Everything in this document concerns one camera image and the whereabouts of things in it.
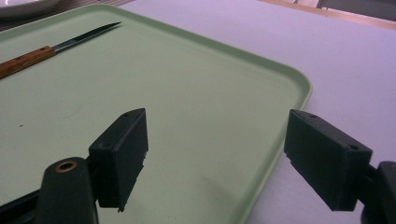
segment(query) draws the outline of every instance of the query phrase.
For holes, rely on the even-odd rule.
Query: white bowl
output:
[[[44,13],[60,0],[0,0],[0,19],[21,19]]]

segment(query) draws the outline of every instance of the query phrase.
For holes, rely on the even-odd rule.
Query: brown handle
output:
[[[35,63],[42,62],[55,54],[56,52],[53,48],[46,46],[24,54],[18,58],[11,59],[5,63],[0,63],[0,79],[19,72]]]

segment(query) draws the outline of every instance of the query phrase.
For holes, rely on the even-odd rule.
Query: plate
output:
[[[35,16],[53,8],[60,0],[0,0],[0,19],[16,20]]]
[[[101,223],[245,223],[291,108],[312,86],[285,64],[110,6],[0,34],[0,62],[96,27],[109,32],[0,80],[0,204],[40,187],[55,161],[88,156],[122,113],[146,108],[148,154],[125,211]]]

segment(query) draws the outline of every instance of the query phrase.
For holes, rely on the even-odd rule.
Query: white table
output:
[[[306,111],[396,161],[396,32],[256,0],[136,0],[122,8],[291,65],[312,81]],[[247,223],[358,224],[333,213],[282,156]]]

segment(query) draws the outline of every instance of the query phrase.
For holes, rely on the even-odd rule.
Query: knife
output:
[[[27,67],[30,67],[36,63],[40,63],[57,53],[68,49],[70,47],[73,47],[91,37],[94,37],[96,35],[99,35],[103,33],[104,31],[109,30],[110,28],[120,24],[120,22],[114,22],[108,25],[104,25],[101,27],[98,27],[96,29],[93,29],[83,35],[76,36],[72,39],[66,40],[63,43],[59,45],[55,45],[54,47],[43,47],[41,49],[36,49],[32,52],[23,54],[22,56],[11,59],[7,62],[0,63],[0,79],[3,77],[8,77],[9,75],[12,75],[16,72],[21,71],[22,69],[25,69]]]

